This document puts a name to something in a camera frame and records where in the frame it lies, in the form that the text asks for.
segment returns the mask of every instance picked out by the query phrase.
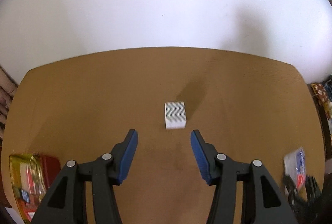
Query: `colorful food wrapper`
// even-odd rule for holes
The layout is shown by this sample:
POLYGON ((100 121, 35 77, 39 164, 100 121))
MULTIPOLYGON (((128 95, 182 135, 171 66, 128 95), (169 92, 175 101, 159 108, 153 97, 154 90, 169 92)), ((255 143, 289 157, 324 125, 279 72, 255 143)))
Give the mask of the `colorful food wrapper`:
POLYGON ((305 183, 305 156, 302 147, 287 154, 283 158, 285 165, 285 175, 289 175, 296 185, 297 189, 300 189, 305 183))

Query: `screw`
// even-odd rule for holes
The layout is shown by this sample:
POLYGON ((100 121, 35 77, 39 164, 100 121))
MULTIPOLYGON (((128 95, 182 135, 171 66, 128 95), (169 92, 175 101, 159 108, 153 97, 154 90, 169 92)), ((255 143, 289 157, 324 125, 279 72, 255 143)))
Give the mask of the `screw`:
POLYGON ((110 153, 105 153, 102 155, 102 159, 104 160, 109 160, 112 157, 112 155, 110 153))
POLYGON ((262 166, 262 162, 258 159, 255 159, 253 162, 252 162, 256 167, 261 167, 262 166))
POLYGON ((219 160, 225 160, 226 159, 226 155, 220 153, 220 154, 217 155, 217 159, 219 159, 219 160))
POLYGON ((71 168, 71 167, 74 167, 75 164, 76 164, 76 162, 75 162, 74 160, 69 160, 69 161, 67 161, 67 164, 66 164, 66 165, 67 165, 69 168, 71 168))

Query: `wooden table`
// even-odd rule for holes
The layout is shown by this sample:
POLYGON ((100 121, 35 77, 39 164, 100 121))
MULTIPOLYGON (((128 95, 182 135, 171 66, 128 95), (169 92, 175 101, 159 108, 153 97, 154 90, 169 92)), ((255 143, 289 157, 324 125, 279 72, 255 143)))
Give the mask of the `wooden table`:
MULTIPOLYGON (((294 67, 229 51, 139 48, 71 58, 26 74, 2 149, 10 204, 17 209, 10 154, 43 152, 62 165, 69 159, 92 161, 130 128, 139 133, 137 152, 127 180, 115 187, 123 223, 206 222, 214 187, 197 168, 189 139, 193 129, 236 161, 262 160, 279 184, 283 156, 303 146, 307 172, 323 183, 320 124, 294 67), (174 100, 185 102, 183 130, 165 129, 164 103, 174 100)), ((91 195, 87 204, 93 223, 91 195)), ((234 223, 240 210, 237 203, 234 223)))

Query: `white wall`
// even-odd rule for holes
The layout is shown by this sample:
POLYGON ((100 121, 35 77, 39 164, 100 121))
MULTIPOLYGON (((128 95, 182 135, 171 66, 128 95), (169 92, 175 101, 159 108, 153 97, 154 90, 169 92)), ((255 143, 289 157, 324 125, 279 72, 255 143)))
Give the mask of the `white wall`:
POLYGON ((210 47, 332 71, 328 0, 0 0, 0 64, 17 81, 34 67, 98 51, 210 47))

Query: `zigzag pattern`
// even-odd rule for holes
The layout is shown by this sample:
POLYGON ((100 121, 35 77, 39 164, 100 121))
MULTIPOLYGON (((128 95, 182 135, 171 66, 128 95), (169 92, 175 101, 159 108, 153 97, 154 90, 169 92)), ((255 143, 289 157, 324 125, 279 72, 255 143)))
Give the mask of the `zigzag pattern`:
POLYGON ((166 118, 170 122, 186 121, 184 102, 165 103, 166 118))

